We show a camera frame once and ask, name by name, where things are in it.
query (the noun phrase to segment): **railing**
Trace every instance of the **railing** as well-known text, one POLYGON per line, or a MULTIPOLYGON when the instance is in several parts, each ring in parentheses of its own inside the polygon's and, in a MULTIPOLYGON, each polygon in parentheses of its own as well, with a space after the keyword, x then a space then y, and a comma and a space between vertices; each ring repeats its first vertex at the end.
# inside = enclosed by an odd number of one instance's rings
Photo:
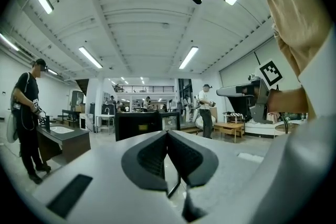
POLYGON ((149 93, 149 92, 164 92, 164 93, 173 93, 174 86, 114 86, 115 92, 141 92, 141 93, 149 93))

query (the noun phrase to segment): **gray pants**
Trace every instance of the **gray pants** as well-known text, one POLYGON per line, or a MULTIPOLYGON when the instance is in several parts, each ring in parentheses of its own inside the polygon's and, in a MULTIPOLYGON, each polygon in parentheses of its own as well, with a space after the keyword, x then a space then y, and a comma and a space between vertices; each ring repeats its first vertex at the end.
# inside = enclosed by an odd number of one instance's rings
POLYGON ((209 109, 200 109, 200 115, 203 119, 203 137, 211 138, 212 117, 209 109))

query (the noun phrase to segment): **balcony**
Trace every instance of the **balcony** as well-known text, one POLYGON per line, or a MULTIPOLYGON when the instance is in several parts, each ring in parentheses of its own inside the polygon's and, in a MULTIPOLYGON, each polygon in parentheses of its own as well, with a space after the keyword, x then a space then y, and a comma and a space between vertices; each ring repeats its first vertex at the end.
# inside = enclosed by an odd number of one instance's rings
POLYGON ((174 93, 174 86, 117 86, 117 93, 174 93))

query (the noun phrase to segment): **shoe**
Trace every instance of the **shoe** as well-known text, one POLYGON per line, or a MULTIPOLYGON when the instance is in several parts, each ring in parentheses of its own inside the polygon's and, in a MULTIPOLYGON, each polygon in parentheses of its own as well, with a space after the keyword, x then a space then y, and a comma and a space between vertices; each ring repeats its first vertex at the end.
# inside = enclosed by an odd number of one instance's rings
POLYGON ((29 178, 34 181, 35 184, 39 185, 43 182, 42 178, 40 178, 38 175, 36 174, 31 174, 29 175, 29 178))
POLYGON ((46 167, 44 167, 43 165, 42 166, 36 166, 35 167, 36 171, 39 171, 39 172, 50 172, 51 170, 51 167, 49 165, 46 165, 46 167))

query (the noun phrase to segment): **backpack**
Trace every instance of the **backpack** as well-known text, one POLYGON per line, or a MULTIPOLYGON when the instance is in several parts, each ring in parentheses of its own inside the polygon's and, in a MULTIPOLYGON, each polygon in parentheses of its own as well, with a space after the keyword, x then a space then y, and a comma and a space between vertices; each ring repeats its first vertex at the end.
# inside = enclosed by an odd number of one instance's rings
MULTIPOLYGON (((28 74, 28 78, 27 78, 27 82, 26 82, 26 86, 25 86, 25 90, 24 93, 26 93, 27 91, 27 86, 29 84, 29 78, 30 78, 30 74, 27 72, 28 74)), ((18 108, 15 108, 14 105, 16 103, 16 100, 14 98, 14 89, 12 90, 12 95, 10 96, 10 107, 11 107, 11 114, 8 117, 8 122, 7 122, 7 140, 10 143, 14 143, 17 139, 17 131, 16 131, 16 118, 13 115, 13 112, 18 110, 18 108)))

